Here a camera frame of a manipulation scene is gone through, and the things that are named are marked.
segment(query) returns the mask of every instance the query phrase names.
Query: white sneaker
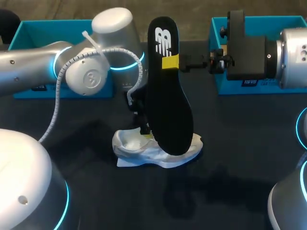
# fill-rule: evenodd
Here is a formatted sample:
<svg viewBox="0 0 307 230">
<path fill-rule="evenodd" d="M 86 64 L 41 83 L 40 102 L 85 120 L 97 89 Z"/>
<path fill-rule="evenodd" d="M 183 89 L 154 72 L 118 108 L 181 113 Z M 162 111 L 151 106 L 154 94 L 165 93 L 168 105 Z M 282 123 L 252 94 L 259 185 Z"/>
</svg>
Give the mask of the white sneaker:
<svg viewBox="0 0 307 230">
<path fill-rule="evenodd" d="M 136 128 L 116 131 L 112 146 L 118 157 L 118 167 L 157 164 L 163 168 L 174 168 L 195 158 L 203 144 L 201 137 L 194 133 L 189 150 L 183 155 L 173 156 L 164 152 L 154 138 L 141 135 L 140 128 Z"/>
</svg>

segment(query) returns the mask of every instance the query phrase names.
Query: black table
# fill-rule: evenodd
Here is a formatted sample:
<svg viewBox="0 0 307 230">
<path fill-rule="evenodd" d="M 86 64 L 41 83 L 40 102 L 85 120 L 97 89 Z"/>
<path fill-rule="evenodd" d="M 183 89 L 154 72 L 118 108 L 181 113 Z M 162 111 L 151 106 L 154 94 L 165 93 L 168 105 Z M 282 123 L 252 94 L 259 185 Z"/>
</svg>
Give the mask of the black table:
<svg viewBox="0 0 307 230">
<path fill-rule="evenodd" d="M 200 54 L 205 42 L 183 42 Z M 217 96 L 205 70 L 181 75 L 203 151 L 174 169 L 117 168 L 111 139 L 132 128 L 121 93 L 111 100 L 62 100 L 45 147 L 81 208 L 82 230 L 264 230 L 267 199 L 303 154 L 295 122 L 304 94 Z M 40 138 L 53 100 L 0 98 L 0 127 Z"/>
</svg>

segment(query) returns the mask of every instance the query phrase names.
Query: white cable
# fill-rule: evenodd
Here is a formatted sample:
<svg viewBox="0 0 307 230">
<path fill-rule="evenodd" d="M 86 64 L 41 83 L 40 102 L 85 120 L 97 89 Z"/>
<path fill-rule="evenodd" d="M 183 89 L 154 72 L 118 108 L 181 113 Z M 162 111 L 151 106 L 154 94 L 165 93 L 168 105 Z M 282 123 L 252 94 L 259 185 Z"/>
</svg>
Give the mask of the white cable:
<svg viewBox="0 0 307 230">
<path fill-rule="evenodd" d="M 127 49 L 123 49 L 123 48 L 102 49 L 101 51 L 102 51 L 102 53 L 120 52 L 120 53 L 128 54 L 138 64 L 138 67 L 139 67 L 139 77 L 138 77 L 138 80 L 136 81 L 135 85 L 127 92 L 128 103 L 129 103 L 129 105 L 132 105 L 131 94 L 138 89 L 139 85 L 141 84 L 142 77 L 143 77 L 143 67 L 142 67 L 142 63 L 141 63 L 140 59 L 134 53 L 132 53 L 131 51 L 129 51 Z M 73 57 L 72 59 L 70 59 L 68 62 L 66 62 L 66 64 L 60 70 L 60 72 L 58 74 L 57 83 L 56 83 L 56 101 L 55 101 L 55 106 L 54 106 L 54 112 L 53 112 L 50 124 L 49 124 L 46 132 L 43 134 L 43 136 L 38 141 L 39 143 L 42 143 L 46 139 L 46 137 L 49 135 L 49 133 L 53 129 L 53 127 L 55 125 L 55 122 L 56 122 L 56 120 L 58 118 L 59 101 L 60 101 L 60 95 L 59 95 L 60 94 L 60 87 L 61 87 L 62 79 L 63 79 L 67 69 L 73 63 L 75 63 L 75 62 L 77 62 L 77 61 L 79 61 L 81 59 L 92 57 L 92 56 L 95 56 L 95 55 L 100 55 L 100 52 L 95 50 L 95 51 L 88 52 L 88 53 L 85 53 L 85 54 L 79 54 L 79 55 Z"/>
</svg>

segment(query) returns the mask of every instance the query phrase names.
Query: blue box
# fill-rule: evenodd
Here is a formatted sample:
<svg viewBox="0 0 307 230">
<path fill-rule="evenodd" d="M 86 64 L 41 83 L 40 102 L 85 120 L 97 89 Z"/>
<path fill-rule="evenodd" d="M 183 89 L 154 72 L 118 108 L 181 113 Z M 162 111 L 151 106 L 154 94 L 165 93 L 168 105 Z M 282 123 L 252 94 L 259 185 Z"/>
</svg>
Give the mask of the blue box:
<svg viewBox="0 0 307 230">
<path fill-rule="evenodd" d="M 227 38 L 220 37 L 220 28 L 227 28 L 227 18 L 212 18 L 209 49 L 219 49 L 226 45 Z M 249 36 L 265 35 L 270 40 L 278 40 L 280 32 L 286 28 L 307 27 L 301 16 L 261 16 L 245 17 L 245 33 Z M 269 93 L 302 93 L 307 89 L 281 89 L 275 79 L 264 80 L 227 80 L 226 72 L 216 74 L 215 81 L 219 94 L 269 94 Z"/>
<path fill-rule="evenodd" d="M 92 20 L 52 20 L 52 21 L 22 21 L 9 50 L 30 49 L 49 45 L 57 41 L 66 41 L 74 45 L 84 40 L 82 32 L 92 33 Z M 55 84 L 39 86 L 35 89 L 14 94 L 14 98 L 55 98 Z M 103 89 L 93 96 L 82 96 L 70 90 L 67 84 L 61 84 L 61 98 L 111 98 L 113 97 L 113 82 L 108 75 Z"/>
</svg>

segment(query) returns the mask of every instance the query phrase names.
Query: shoe insole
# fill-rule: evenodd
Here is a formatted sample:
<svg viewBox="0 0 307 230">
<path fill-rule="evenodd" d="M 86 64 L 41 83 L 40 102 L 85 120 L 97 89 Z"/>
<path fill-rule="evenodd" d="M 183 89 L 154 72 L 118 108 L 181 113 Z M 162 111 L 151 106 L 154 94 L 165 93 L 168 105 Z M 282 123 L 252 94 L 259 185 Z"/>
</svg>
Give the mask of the shoe insole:
<svg viewBox="0 0 307 230">
<path fill-rule="evenodd" d="M 159 146 L 168 154 L 186 153 L 193 138 L 193 116 L 181 88 L 178 69 L 162 69 L 162 58 L 179 54 L 176 23 L 154 19 L 148 28 L 146 115 Z"/>
</svg>

